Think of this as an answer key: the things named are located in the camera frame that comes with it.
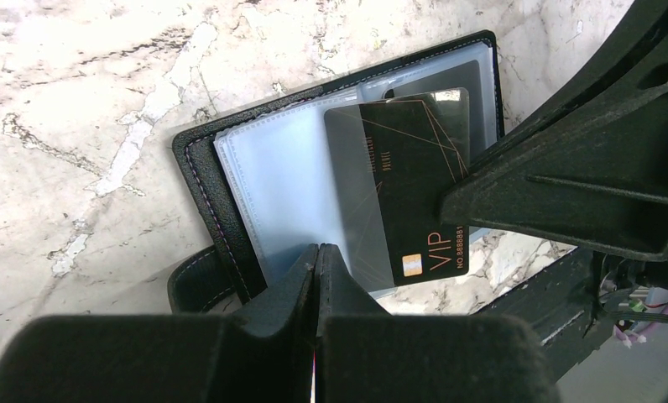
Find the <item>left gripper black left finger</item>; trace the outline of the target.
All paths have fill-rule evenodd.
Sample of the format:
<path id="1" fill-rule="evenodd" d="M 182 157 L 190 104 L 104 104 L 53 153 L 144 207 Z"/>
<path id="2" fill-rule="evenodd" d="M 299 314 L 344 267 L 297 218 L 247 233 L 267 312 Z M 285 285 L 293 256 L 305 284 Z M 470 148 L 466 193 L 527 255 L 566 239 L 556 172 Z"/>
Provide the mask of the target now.
<path id="1" fill-rule="evenodd" d="M 169 315 L 34 320 L 0 358 L 0 402 L 307 402 L 318 252 L 229 314 L 214 312 L 232 286 L 210 247 L 170 277 Z"/>

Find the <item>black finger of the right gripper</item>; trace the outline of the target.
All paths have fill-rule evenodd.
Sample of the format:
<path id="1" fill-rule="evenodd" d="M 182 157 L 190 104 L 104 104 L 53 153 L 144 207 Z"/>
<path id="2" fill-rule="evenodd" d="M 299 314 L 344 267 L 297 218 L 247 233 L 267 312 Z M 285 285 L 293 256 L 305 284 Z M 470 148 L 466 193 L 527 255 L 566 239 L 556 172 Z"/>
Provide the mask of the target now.
<path id="1" fill-rule="evenodd" d="M 596 54 L 441 198 L 443 222 L 668 261 L 668 1 Z"/>

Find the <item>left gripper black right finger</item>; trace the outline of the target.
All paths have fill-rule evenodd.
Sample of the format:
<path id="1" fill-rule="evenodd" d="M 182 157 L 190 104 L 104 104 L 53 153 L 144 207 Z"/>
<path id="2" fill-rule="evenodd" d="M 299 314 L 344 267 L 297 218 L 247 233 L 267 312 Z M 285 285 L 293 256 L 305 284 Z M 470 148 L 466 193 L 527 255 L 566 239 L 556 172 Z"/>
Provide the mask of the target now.
<path id="1" fill-rule="evenodd" d="M 393 315 L 349 274 L 339 248 L 316 260 L 319 402 L 557 402 L 532 328 L 499 315 Z"/>

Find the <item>black leather card holder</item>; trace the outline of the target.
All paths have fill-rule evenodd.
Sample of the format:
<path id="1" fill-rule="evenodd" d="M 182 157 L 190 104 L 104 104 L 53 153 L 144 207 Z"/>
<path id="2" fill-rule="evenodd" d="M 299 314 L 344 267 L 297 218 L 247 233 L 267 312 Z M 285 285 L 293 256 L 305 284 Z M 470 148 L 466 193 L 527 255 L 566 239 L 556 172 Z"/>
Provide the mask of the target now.
<path id="1" fill-rule="evenodd" d="M 213 144 L 217 135 L 252 121 L 258 123 L 299 104 L 344 94 L 358 94 L 365 101 L 383 100 L 384 93 L 396 84 L 475 60 L 480 66 L 483 90 L 486 150 L 504 136 L 496 47 L 494 32 L 482 30 L 178 133 L 172 149 L 213 245 L 186 260 L 170 276 L 167 292 L 171 310 L 207 312 L 231 296 L 246 303 L 267 287 L 217 157 Z"/>

